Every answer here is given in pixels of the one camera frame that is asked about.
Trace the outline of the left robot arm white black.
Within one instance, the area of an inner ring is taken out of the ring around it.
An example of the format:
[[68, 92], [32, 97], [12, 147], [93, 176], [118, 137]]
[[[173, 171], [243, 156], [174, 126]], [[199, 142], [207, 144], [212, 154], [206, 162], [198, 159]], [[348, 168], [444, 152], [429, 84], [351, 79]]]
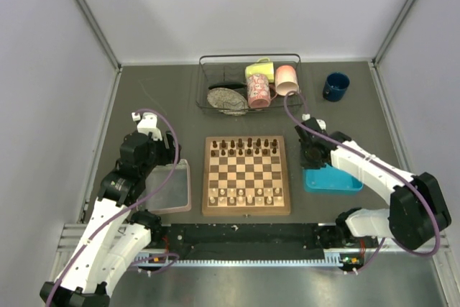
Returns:
[[91, 219], [60, 274], [43, 284], [46, 306], [108, 306], [122, 275], [146, 246], [163, 237], [160, 220], [136, 208], [152, 197], [144, 190], [158, 166], [175, 169], [180, 145], [173, 129], [157, 137], [155, 129], [125, 136], [114, 169], [101, 181]]

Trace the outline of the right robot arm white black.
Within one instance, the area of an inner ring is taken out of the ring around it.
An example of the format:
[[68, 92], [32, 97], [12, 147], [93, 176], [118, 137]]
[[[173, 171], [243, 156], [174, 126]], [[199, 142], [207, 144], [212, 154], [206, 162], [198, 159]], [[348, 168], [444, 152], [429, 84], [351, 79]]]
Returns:
[[362, 149], [342, 132], [327, 134], [323, 121], [303, 115], [295, 126], [305, 169], [331, 166], [373, 190], [384, 209], [351, 209], [336, 220], [337, 241], [350, 247], [361, 237], [395, 240], [414, 251], [451, 225], [451, 215], [437, 179], [398, 169]]

